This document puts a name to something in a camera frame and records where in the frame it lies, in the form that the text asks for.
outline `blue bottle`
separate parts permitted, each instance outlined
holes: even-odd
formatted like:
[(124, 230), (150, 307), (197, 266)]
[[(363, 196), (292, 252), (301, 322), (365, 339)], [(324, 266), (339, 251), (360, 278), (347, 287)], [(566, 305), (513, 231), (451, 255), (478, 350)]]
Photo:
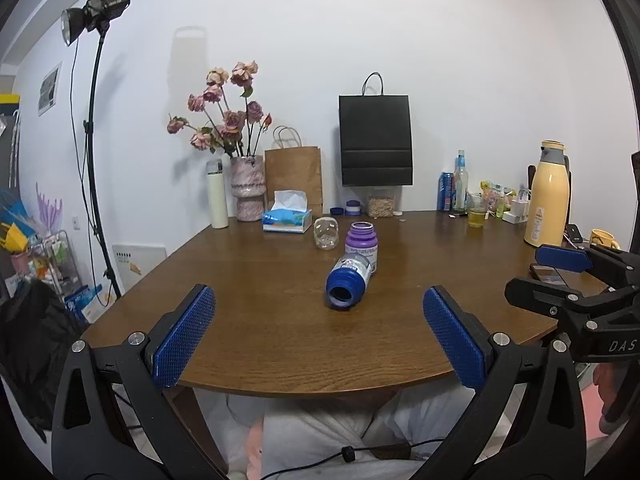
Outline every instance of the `blue bottle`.
[(326, 279), (329, 302), (336, 308), (349, 308), (358, 303), (367, 290), (371, 263), (358, 253), (344, 254)]

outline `purple bottle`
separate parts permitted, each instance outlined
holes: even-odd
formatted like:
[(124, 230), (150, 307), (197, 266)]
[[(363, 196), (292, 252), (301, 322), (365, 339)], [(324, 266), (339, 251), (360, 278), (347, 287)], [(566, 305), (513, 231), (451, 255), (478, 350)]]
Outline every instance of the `purple bottle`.
[(378, 270), (378, 237), (370, 222), (354, 222), (344, 242), (344, 252), (358, 253), (371, 263), (371, 272)]

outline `white tissue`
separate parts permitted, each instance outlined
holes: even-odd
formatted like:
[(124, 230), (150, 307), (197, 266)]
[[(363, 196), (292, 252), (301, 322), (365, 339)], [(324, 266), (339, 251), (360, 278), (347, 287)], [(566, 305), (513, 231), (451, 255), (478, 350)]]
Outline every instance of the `white tissue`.
[(271, 210), (289, 209), (291, 211), (306, 211), (306, 193), (304, 191), (275, 191), (275, 203)]

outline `soda can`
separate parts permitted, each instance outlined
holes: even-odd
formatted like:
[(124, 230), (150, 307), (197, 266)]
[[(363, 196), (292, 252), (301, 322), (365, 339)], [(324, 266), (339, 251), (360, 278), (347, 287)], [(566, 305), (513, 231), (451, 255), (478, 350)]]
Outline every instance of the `soda can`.
[(440, 186), (438, 188), (438, 209), (440, 211), (451, 211), (453, 198), (453, 173), (445, 171), (440, 175)]

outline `picture on wall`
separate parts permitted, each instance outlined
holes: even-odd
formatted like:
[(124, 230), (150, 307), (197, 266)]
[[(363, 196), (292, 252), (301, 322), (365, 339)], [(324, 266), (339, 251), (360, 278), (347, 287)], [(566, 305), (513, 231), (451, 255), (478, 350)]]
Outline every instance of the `picture on wall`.
[(42, 81), (40, 86), (40, 98), (38, 99), (38, 116), (49, 110), (56, 104), (56, 89), (58, 88), (58, 73), (60, 71), (59, 63)]

